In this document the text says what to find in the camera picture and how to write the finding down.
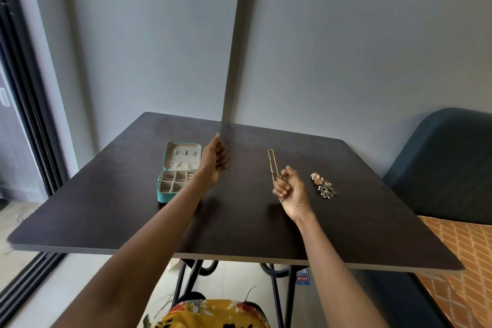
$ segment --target hand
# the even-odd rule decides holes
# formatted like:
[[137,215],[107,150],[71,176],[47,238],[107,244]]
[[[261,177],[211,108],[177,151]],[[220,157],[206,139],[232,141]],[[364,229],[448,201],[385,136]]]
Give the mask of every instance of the hand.
[[289,165],[280,173],[274,182],[273,193],[279,198],[287,215],[296,224],[306,213],[312,213],[303,181],[297,171]]
[[208,186],[211,186],[217,182],[219,172],[227,169],[228,162],[229,153],[227,152],[227,147],[224,146],[224,143],[220,140],[220,134],[217,133],[210,140],[210,143],[203,148],[202,160],[197,173],[204,176]]

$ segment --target table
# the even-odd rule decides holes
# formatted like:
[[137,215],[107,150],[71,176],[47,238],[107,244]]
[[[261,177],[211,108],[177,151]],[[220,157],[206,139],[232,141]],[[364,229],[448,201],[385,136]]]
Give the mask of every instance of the table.
[[[144,113],[60,188],[9,236],[14,249],[113,254],[160,209],[157,179],[168,142],[202,146],[220,132],[229,148],[229,169],[202,199],[175,257],[192,272],[209,275],[203,260],[257,262],[272,277],[280,328],[289,328],[296,271],[309,265],[295,224],[272,194],[267,150],[279,168],[289,164],[306,184],[313,211],[348,267],[456,272],[463,264],[400,201],[342,140]],[[338,194],[323,199],[311,174],[319,173]],[[273,264],[291,265],[273,270]],[[186,266],[180,269],[175,300]],[[289,277],[285,324],[275,278]]]

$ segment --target floor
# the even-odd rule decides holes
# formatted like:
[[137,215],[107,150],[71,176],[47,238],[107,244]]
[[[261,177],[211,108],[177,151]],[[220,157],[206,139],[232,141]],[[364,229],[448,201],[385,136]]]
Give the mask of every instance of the floor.
[[0,211],[0,291],[27,265],[37,252],[12,250],[7,242],[9,234],[30,213],[39,207],[39,203],[15,200]]
[[[109,256],[70,254],[55,269],[45,282],[31,296],[28,303],[10,321],[8,328],[30,326],[33,319],[36,326],[47,328],[53,324],[85,284],[109,259]],[[170,304],[163,306],[171,297],[178,278],[179,265],[166,269],[151,295],[146,312],[155,323],[168,311]],[[184,276],[184,284],[190,269]],[[279,279],[279,294],[285,309],[287,278]],[[257,303],[265,312],[272,328],[278,328],[272,293],[272,283],[257,263],[219,262],[210,276],[199,276],[193,290],[203,293],[209,299],[231,299],[244,301],[248,291],[248,301]],[[316,287],[296,286],[292,327],[326,327]]]

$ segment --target teal jewelry box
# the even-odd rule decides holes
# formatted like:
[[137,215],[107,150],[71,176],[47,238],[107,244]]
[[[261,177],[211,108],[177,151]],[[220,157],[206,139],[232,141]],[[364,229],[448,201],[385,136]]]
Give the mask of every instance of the teal jewelry box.
[[168,143],[162,160],[163,171],[157,181],[157,201],[169,202],[193,177],[201,160],[202,146],[199,143]]

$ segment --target person's right hand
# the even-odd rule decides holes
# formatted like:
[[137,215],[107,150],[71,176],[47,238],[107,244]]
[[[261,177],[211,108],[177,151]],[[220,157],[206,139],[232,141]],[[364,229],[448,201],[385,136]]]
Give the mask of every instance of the person's right hand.
[[303,181],[297,171],[289,165],[282,170],[281,176],[274,182],[273,193],[278,197],[287,215],[296,224],[300,218],[312,212]]

